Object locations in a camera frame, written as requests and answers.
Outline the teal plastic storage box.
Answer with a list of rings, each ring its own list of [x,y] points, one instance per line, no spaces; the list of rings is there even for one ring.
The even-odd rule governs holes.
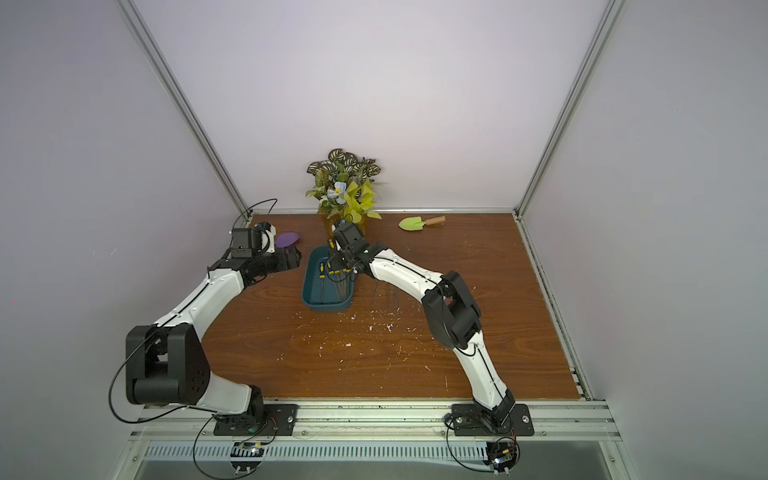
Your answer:
[[[304,304],[315,312],[341,312],[349,308],[354,295],[351,273],[330,268],[332,249],[315,247],[306,262],[301,290]]]

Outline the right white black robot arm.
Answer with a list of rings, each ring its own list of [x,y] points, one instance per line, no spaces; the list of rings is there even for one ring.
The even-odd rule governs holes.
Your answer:
[[[332,258],[407,293],[422,305],[432,337],[456,355],[470,383],[478,416],[490,431],[511,427],[516,401],[485,345],[481,310],[460,274],[422,268],[381,244],[371,244],[354,223],[333,230]]]

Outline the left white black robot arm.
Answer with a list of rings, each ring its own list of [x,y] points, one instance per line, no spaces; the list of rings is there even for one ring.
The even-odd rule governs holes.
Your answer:
[[[296,246],[280,248],[276,227],[262,222],[235,228],[225,253],[206,268],[202,282],[168,314],[134,327],[126,337],[125,393],[134,405],[177,405],[221,418],[260,422],[260,389],[211,370],[202,341],[226,306],[267,276],[300,265]]]

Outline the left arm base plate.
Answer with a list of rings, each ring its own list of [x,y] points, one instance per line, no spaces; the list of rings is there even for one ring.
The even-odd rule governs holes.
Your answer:
[[[291,436],[299,406],[268,403],[238,415],[214,416],[215,436]]]

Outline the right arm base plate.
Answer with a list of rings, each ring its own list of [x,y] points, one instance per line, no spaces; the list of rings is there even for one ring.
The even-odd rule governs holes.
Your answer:
[[[459,437],[532,437],[535,434],[532,415],[528,406],[522,403],[512,407],[502,405],[497,410],[488,410],[477,404],[453,404],[449,425]]]

